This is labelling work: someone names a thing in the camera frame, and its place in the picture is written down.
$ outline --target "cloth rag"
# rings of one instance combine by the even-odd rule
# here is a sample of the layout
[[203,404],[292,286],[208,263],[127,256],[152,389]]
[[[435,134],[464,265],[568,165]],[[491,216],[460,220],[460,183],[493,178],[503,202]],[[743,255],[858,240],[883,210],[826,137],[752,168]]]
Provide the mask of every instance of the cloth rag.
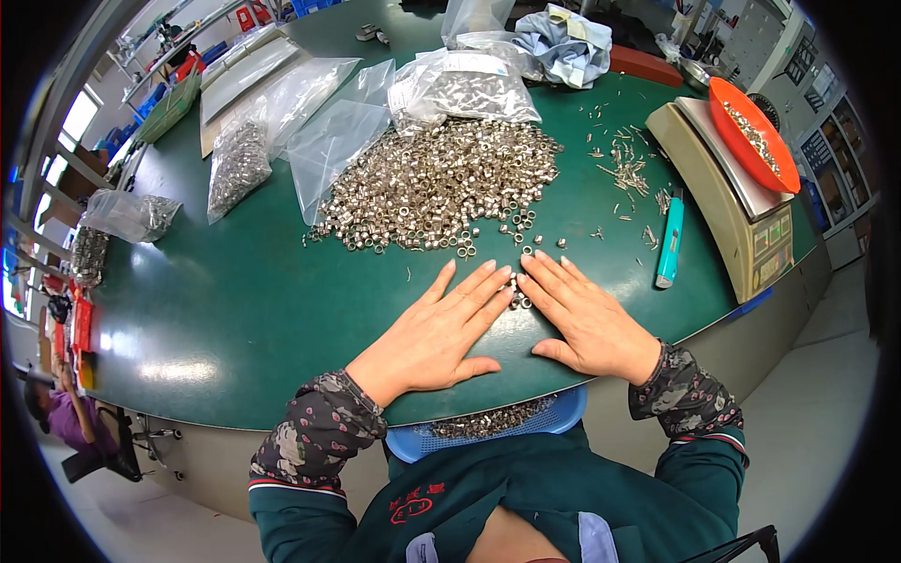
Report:
[[610,69],[613,31],[566,8],[548,4],[544,12],[520,18],[516,32],[511,42],[544,65],[550,82],[588,89]]

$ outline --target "teal box cutter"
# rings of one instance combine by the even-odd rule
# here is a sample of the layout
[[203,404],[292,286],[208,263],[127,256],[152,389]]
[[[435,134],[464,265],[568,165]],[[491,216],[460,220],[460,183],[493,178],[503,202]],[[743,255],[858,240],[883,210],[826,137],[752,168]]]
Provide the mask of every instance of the teal box cutter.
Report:
[[660,264],[657,266],[657,281],[655,286],[660,289],[672,287],[676,281],[676,262],[678,261],[678,247],[682,241],[682,216],[685,214],[685,205],[682,203],[682,188],[677,187],[669,200],[669,213],[667,214],[667,230],[660,241],[663,251],[660,254]]

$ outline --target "digital scale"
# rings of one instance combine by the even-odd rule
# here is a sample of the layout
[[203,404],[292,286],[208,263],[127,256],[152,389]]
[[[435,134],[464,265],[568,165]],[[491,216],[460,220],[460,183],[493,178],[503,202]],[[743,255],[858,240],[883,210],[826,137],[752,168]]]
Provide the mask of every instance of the digital scale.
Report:
[[714,235],[739,304],[777,280],[792,256],[794,195],[745,172],[714,127],[710,102],[678,97],[644,122],[685,180]]

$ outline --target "floral sleeve cover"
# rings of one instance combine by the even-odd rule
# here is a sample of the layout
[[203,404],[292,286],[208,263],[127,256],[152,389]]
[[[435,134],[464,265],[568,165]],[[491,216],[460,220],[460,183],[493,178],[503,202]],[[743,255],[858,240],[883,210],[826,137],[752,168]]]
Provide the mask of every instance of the floral sleeve cover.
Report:
[[250,479],[341,491],[347,460],[385,437],[382,409],[346,371],[314,377],[297,390],[287,414],[250,459]]
[[700,368],[691,352],[660,343],[660,359],[643,386],[629,385],[633,420],[656,416],[670,439],[742,427],[742,409],[722,383]]

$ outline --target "metal bowl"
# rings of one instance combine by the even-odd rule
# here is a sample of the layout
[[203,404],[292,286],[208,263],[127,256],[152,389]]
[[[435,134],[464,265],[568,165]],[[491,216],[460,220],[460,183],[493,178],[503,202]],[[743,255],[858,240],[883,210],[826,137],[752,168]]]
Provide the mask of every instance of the metal bowl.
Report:
[[690,88],[701,94],[707,93],[710,88],[710,75],[701,65],[691,59],[680,58],[678,71]]

